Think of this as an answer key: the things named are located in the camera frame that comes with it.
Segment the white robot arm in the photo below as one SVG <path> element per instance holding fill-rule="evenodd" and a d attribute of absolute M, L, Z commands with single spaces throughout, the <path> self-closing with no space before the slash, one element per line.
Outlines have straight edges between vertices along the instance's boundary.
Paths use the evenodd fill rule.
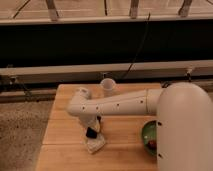
<path fill-rule="evenodd" d="M 213 171 L 213 100 L 193 83 L 98 99 L 80 87 L 67 112 L 86 125 L 97 115 L 155 115 L 158 171 Z"/>

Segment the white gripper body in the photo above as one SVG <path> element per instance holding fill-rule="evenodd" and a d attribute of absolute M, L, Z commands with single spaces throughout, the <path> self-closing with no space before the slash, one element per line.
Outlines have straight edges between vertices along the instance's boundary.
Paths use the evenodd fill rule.
<path fill-rule="evenodd" d="M 79 120 L 84 128 L 90 127 L 95 131 L 99 131 L 101 129 L 100 121 L 96 115 L 80 116 Z"/>

